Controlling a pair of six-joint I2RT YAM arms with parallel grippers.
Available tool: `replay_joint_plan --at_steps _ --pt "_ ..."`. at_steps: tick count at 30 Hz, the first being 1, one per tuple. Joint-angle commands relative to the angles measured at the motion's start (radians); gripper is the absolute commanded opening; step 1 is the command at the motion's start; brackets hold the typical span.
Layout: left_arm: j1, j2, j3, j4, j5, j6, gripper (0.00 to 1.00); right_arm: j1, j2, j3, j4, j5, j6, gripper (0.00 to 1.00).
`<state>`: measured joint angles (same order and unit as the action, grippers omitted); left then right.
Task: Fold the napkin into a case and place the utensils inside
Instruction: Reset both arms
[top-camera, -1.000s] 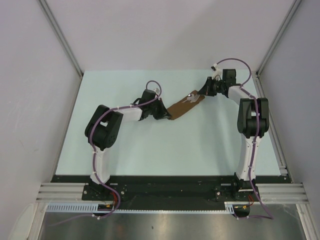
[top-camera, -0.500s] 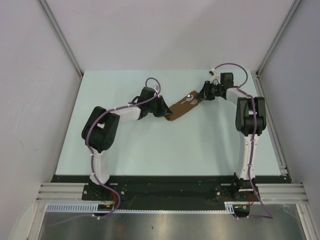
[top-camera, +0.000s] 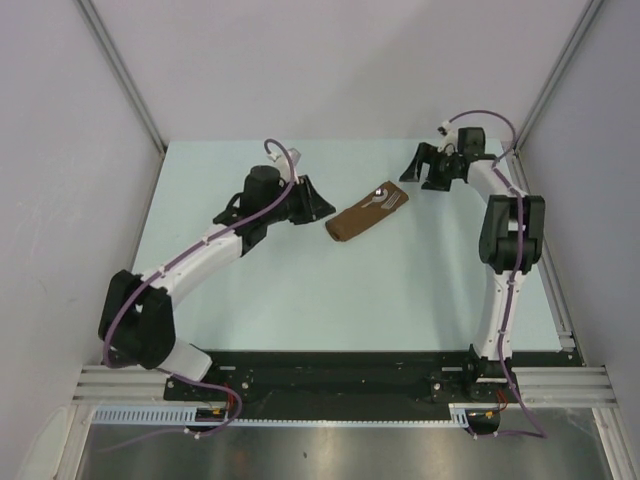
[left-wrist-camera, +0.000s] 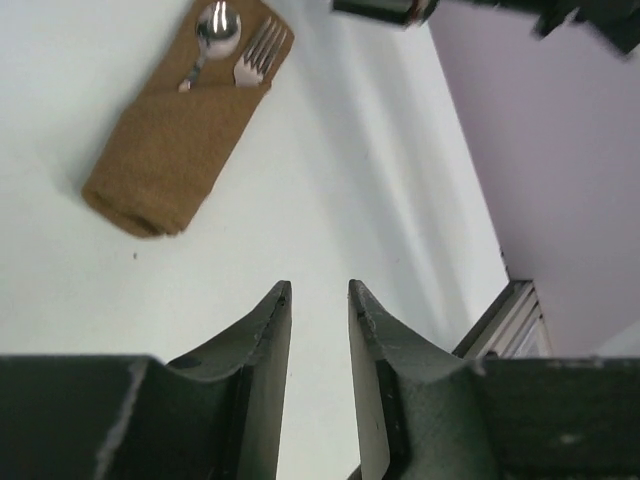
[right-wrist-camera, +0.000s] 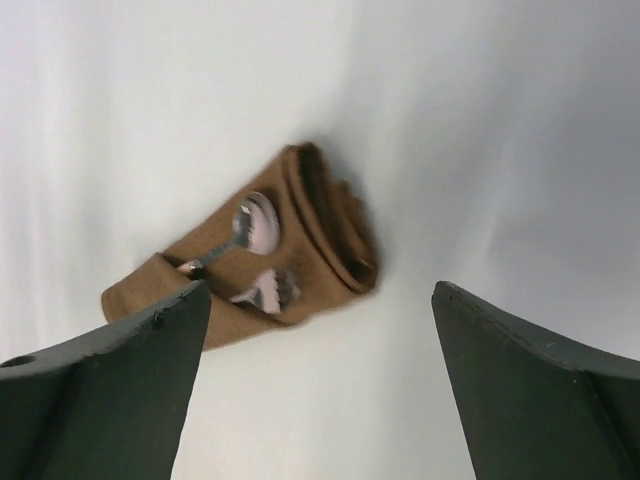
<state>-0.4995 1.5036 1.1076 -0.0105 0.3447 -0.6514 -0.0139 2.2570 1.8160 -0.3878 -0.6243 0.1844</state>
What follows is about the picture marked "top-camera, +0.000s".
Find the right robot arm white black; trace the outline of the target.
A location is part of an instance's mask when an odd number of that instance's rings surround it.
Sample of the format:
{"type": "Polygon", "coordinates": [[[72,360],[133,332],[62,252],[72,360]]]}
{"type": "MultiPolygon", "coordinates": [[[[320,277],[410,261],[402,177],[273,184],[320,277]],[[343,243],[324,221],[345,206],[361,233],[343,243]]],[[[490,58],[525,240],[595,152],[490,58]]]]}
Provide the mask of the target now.
{"type": "Polygon", "coordinates": [[[486,152],[483,128],[455,130],[446,122],[438,131],[441,143],[420,143],[399,180],[418,182],[427,166],[423,190],[448,192],[455,180],[462,180],[485,202],[478,242],[487,273],[484,307],[460,372],[463,393],[473,401],[484,401],[514,383],[511,333],[522,285],[542,255],[546,204],[501,171],[498,157],[486,152]]]}

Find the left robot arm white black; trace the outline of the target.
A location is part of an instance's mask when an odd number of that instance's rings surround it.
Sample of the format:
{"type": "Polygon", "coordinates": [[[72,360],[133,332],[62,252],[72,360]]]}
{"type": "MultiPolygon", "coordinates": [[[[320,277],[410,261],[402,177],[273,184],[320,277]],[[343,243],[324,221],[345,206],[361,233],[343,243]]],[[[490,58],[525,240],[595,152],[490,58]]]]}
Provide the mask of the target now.
{"type": "Polygon", "coordinates": [[[256,166],[203,237],[185,252],[144,274],[116,273],[109,284],[98,335],[110,368],[141,366],[186,379],[197,398],[214,397],[220,374],[211,356],[176,334],[174,310],[213,273],[242,258],[279,222],[305,225],[335,207],[302,175],[285,181],[271,166],[256,166]]]}

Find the silver metal spoon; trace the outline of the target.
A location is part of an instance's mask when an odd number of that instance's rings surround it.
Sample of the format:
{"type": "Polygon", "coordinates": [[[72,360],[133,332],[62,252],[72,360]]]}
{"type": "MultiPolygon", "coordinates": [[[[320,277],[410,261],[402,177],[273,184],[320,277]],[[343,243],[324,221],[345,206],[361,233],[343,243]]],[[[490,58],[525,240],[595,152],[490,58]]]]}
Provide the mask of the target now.
{"type": "Polygon", "coordinates": [[[374,204],[383,203],[387,200],[389,192],[386,188],[377,188],[372,197],[362,205],[363,208],[367,208],[374,204]]]}

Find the silver metal fork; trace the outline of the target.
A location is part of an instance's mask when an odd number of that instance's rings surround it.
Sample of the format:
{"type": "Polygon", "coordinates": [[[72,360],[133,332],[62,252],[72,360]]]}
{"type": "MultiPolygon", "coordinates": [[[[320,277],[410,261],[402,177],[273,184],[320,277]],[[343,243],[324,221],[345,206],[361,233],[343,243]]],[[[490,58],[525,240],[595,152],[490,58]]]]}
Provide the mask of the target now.
{"type": "Polygon", "coordinates": [[[401,194],[399,192],[395,191],[392,194],[389,194],[387,191],[384,191],[381,196],[373,198],[371,204],[378,206],[382,210],[390,210],[400,199],[401,194]]]}

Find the brown cloth napkin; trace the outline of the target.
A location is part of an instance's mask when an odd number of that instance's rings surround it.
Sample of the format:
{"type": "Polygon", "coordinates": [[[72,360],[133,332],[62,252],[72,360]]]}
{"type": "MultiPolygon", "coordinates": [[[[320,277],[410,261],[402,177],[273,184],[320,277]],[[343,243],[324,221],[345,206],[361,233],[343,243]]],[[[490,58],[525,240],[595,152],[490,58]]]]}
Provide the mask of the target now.
{"type": "Polygon", "coordinates": [[[367,194],[362,200],[325,223],[325,228],[334,241],[347,242],[354,239],[389,217],[409,201],[409,195],[391,181],[386,181],[377,188],[367,194]],[[372,197],[373,192],[377,188],[386,188],[389,194],[397,191],[401,194],[401,199],[390,210],[382,210],[375,205],[363,208],[362,205],[372,197]]]}

